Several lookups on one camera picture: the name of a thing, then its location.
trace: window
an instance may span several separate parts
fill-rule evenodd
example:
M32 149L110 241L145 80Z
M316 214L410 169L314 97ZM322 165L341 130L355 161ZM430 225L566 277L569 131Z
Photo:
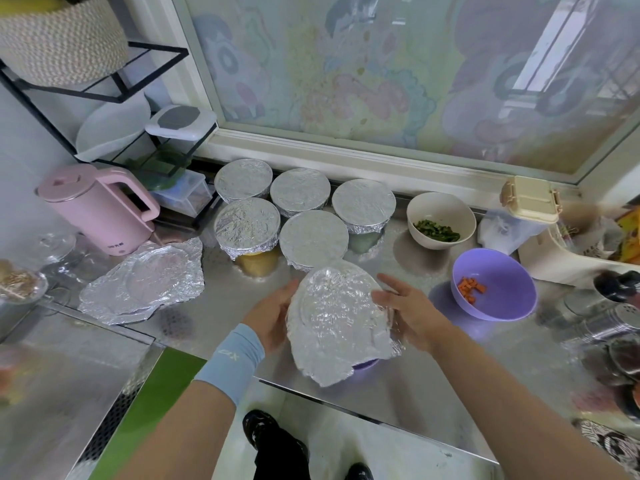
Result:
M640 0L173 1L223 128L578 183L640 121Z

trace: foil-covered bowl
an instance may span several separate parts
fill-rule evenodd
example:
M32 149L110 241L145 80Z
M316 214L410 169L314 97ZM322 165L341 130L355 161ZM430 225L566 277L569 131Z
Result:
M300 271L342 259L349 245L347 227L331 212L307 210L290 218L280 231L280 250Z
M326 387L350 377L358 364L401 353L388 310L371 300L377 289L370 275L344 260L300 282L287 314L287 335L304 375Z
M238 256L270 251L278 243L280 213L271 202L247 198L231 202L213 223L220 249Z
M249 197L265 197L273 179L273 170L262 160L245 158L227 163L213 180L213 186L227 203Z
M396 210L396 196L385 184L357 178L333 193L331 204L351 234L380 232Z
M271 184L271 200L284 217L324 208L330 193L329 179L310 168L288 170Z

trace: white lid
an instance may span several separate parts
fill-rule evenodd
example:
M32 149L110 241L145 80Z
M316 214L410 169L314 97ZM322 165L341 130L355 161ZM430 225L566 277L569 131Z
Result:
M558 194L546 180L509 177L502 186L500 203L513 217L553 224L562 211Z

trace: pink electric kettle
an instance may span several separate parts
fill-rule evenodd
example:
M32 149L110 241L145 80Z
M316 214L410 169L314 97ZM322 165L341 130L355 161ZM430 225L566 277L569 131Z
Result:
M126 184L149 208L140 211L115 185ZM148 240L160 206L129 170L87 164L58 168L36 194L107 254L130 254Z

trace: foil sheet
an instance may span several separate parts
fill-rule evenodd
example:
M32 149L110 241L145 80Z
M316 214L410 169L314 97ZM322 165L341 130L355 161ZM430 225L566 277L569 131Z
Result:
M353 374L353 366L401 353L388 310L371 300L380 289L363 269L339 260L308 274L287 314L287 335L299 370L326 387Z
M213 186L227 203L249 197L266 197L273 171L262 160L245 158L224 165L216 174Z
M220 249L235 261L238 256L262 253L276 247L280 213L271 202L247 198L222 209L213 229Z
M271 200L284 217L305 210L323 209L331 184L318 170L294 168L276 177L271 184Z
M280 231L280 250L289 265L311 271L342 259L349 232L339 217L324 210L308 210L288 220Z
M148 319L161 305L196 298L204 290L202 241L160 246L147 241L80 293L78 310L107 325Z
M338 187L331 200L349 233L380 232L396 210L396 196L385 184L357 178Z

